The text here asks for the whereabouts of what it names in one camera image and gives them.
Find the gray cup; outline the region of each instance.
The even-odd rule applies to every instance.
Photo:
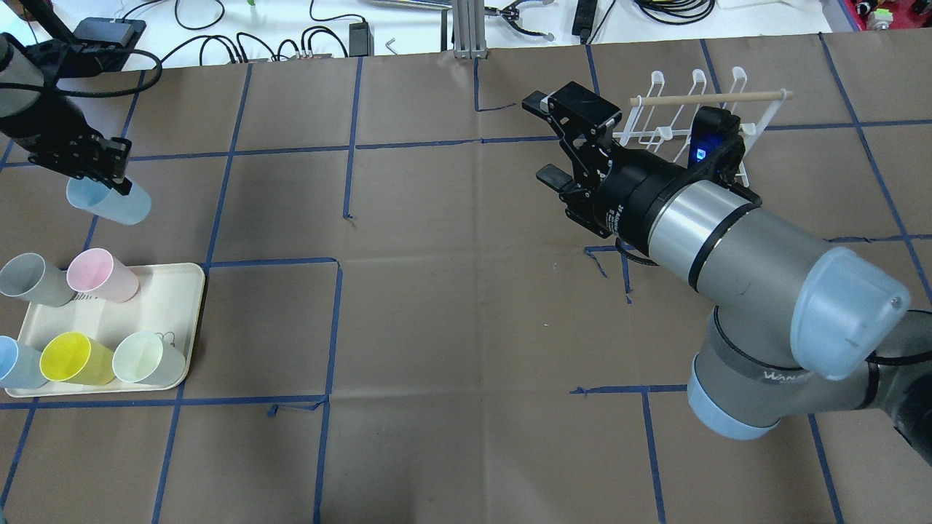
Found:
[[[0,293],[55,308],[75,297],[65,272],[35,253],[19,255],[0,269]]]

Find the power adapter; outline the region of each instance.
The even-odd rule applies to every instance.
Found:
[[[369,30],[369,22],[360,21],[349,25],[349,55],[372,56],[376,54],[376,42]]]

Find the yellow cup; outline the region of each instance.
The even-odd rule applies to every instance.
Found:
[[[53,338],[42,351],[39,370],[49,380],[102,386],[114,379],[113,351],[76,331]]]

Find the light blue cup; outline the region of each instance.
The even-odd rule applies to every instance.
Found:
[[[152,210],[152,198],[136,183],[133,183],[130,194],[123,196],[89,178],[72,178],[65,189],[65,197],[77,209],[127,226],[139,224]]]
[[[10,337],[0,337],[0,387],[33,390],[48,380],[39,371],[39,352]]]

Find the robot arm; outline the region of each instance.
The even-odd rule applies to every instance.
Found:
[[[52,47],[53,56],[79,58],[63,42],[24,48],[13,36],[0,34],[0,83],[36,87],[0,89],[0,131],[29,151],[29,161],[36,165],[76,179],[88,177],[129,195],[132,182],[124,172],[132,143],[104,138],[74,103],[52,89],[66,62],[48,64],[49,49],[43,46]]]
[[[622,241],[633,245],[717,304],[688,386],[706,426],[749,439],[785,415],[881,407],[932,464],[932,314],[909,311],[901,283],[762,209],[735,182],[745,151],[737,117],[701,108],[683,168],[615,143],[621,110],[576,83],[523,106],[572,162],[572,176],[553,165],[537,173],[567,217],[645,262]]]

